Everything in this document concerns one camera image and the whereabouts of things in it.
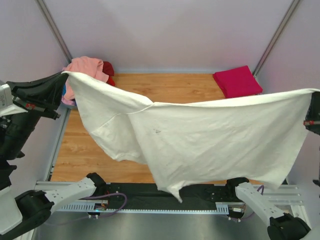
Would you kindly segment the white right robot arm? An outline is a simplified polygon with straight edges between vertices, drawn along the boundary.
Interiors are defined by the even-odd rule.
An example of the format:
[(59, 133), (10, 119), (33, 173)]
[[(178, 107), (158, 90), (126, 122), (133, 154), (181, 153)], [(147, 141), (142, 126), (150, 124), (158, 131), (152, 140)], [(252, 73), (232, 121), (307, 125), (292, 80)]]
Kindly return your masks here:
[(320, 227), (310, 228), (299, 217), (285, 213), (254, 189), (247, 178), (238, 177), (226, 182), (225, 196), (231, 202), (241, 200), (265, 223), (271, 240), (318, 240)]

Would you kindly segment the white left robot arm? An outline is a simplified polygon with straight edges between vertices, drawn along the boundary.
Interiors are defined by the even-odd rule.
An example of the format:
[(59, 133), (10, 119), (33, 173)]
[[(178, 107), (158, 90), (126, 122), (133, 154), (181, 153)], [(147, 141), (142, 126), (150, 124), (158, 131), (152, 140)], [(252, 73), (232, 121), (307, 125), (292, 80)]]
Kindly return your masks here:
[(105, 196), (106, 182), (89, 173), (81, 181), (56, 190), (28, 190), (11, 193), (10, 175), (17, 169), (9, 162), (25, 156), (22, 148), (40, 118), (60, 117), (67, 73), (29, 81), (8, 81), (0, 86), (0, 238), (14, 240), (39, 227), (61, 207), (79, 199), (99, 201)]

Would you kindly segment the white t shirt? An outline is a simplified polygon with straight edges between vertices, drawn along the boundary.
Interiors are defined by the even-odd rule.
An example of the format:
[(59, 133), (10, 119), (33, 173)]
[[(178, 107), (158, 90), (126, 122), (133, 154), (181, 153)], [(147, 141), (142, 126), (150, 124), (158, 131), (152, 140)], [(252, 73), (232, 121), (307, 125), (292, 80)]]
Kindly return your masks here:
[(308, 134), (315, 88), (221, 100), (167, 103), (69, 72), (81, 121), (113, 160), (147, 165), (157, 188), (245, 177), (276, 190)]

